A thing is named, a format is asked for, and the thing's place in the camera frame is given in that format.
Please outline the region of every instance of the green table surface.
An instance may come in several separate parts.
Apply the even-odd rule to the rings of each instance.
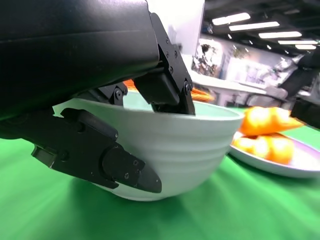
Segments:
[[[320,149],[317,131],[286,133]],[[226,156],[210,179],[156,202],[119,198],[50,170],[24,140],[0,140],[0,240],[320,240],[320,179]]]

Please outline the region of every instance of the table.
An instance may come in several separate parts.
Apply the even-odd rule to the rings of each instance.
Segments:
[[[219,95],[217,97],[217,104],[219,106],[225,106],[226,102],[234,100],[235,96],[239,94],[266,94],[266,91],[263,89],[201,75],[195,71],[189,71],[189,74],[195,84],[202,85]]]
[[[320,149],[319,132],[291,137]],[[320,179],[262,172],[226,156],[191,192],[134,202],[48,169],[33,145],[0,139],[2,240],[319,240]]]

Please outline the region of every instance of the metal bracket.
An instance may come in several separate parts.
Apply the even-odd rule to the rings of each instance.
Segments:
[[[123,82],[103,86],[82,93],[77,98],[90,101],[112,104],[117,106],[124,105],[124,96],[128,94],[128,89]]]
[[[159,64],[146,75],[135,78],[134,84],[155,111],[195,115],[192,80],[179,47],[171,44],[158,15],[151,13],[150,18],[159,49]]]
[[[118,183],[160,193],[158,175],[142,160],[116,143],[118,131],[85,110],[52,108],[0,122],[16,138],[35,145],[32,156],[61,173],[114,189]]]

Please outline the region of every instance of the white counter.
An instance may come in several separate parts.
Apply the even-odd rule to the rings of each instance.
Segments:
[[[224,90],[228,92],[241,92],[241,93],[255,93],[255,94],[266,94],[263,89],[256,87],[250,87],[241,85],[237,82],[221,80],[215,77],[205,76],[196,73],[195,71],[189,71],[190,77],[195,84],[205,86],[207,88],[213,88],[216,90]]]

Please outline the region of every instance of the ceramic bowl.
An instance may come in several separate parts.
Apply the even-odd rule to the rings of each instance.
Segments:
[[[161,193],[120,184],[110,191],[135,201],[154,201],[179,195],[203,183],[219,166],[240,127],[242,113],[194,102],[196,116],[155,113],[138,92],[129,92],[123,106],[74,98],[54,107],[84,109],[119,132],[117,142],[148,163],[162,181]]]

